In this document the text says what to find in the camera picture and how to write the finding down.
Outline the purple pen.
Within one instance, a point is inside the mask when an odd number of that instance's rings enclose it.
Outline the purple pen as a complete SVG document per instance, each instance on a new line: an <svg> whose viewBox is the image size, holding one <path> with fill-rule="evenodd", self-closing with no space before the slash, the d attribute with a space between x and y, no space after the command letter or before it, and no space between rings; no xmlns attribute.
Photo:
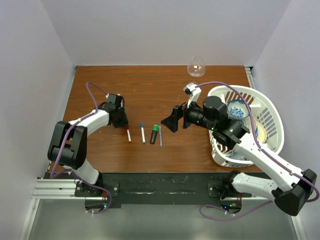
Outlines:
<svg viewBox="0 0 320 240"><path fill-rule="evenodd" d="M162 138L162 132L161 131L159 131L159 145L160 145L160 147L163 146L163 138Z"/></svg>

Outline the white pen blue tip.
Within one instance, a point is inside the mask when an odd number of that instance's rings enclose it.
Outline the white pen blue tip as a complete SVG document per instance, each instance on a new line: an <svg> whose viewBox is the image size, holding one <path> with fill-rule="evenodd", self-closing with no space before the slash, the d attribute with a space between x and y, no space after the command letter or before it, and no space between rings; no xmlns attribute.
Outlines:
<svg viewBox="0 0 320 240"><path fill-rule="evenodd" d="M144 130L144 127L143 127L143 126L142 126L140 129L141 129L142 143L145 145L145 144L146 144L145 130Z"/></svg>

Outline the white pen red tip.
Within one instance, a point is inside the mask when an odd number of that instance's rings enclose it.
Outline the white pen red tip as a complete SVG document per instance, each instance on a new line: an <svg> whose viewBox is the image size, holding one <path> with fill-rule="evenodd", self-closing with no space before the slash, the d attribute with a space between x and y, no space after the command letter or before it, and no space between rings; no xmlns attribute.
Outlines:
<svg viewBox="0 0 320 240"><path fill-rule="evenodd" d="M132 142L132 139L131 139L130 130L127 129L126 132L127 132L128 141L129 141L129 143L131 143L131 142Z"/></svg>

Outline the green highlighter cap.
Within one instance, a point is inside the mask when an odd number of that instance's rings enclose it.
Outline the green highlighter cap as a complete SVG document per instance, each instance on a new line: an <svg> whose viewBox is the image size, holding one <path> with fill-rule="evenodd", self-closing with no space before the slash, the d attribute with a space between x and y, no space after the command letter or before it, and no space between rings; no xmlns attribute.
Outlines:
<svg viewBox="0 0 320 240"><path fill-rule="evenodd" d="M157 124L154 124L152 130L153 131L158 131L159 130L159 126Z"/></svg>

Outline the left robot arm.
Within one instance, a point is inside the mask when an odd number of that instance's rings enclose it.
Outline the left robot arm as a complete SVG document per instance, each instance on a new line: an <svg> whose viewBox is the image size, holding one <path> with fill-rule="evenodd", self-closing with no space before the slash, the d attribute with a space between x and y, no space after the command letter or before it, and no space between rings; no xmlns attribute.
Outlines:
<svg viewBox="0 0 320 240"><path fill-rule="evenodd" d="M129 125L125 100L120 94L108 94L105 102L77 120L57 122L47 152L47 158L54 162L52 171L58 165L64 167L82 181L80 186L91 196L102 196L104 183L102 174L87 160L87 139L108 125L114 128Z"/></svg>

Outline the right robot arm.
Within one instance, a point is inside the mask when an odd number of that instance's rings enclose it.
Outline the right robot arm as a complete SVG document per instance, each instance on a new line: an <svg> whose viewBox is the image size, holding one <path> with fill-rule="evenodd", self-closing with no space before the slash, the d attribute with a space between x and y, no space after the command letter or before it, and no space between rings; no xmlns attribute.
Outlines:
<svg viewBox="0 0 320 240"><path fill-rule="evenodd" d="M179 119L183 128L194 124L211 131L213 138L230 150L235 150L253 162L268 178L249 176L232 171L223 183L223 192L230 197L248 193L263 197L290 216L297 216L316 190L317 174L290 164L268 147L259 144L256 135L240 121L229 119L227 106L217 96L208 96L200 107L195 101L176 105L161 124L173 133L178 130Z"/></svg>

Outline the green highlighter pen black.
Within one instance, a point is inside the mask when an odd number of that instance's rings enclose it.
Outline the green highlighter pen black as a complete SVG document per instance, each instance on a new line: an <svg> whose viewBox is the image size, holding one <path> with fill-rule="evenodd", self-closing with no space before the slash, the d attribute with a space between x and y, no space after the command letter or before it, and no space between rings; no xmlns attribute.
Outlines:
<svg viewBox="0 0 320 240"><path fill-rule="evenodd" d="M150 144L155 144L156 138L157 138L157 134L158 134L157 130L152 130L151 136L150 136L150 141L149 141Z"/></svg>

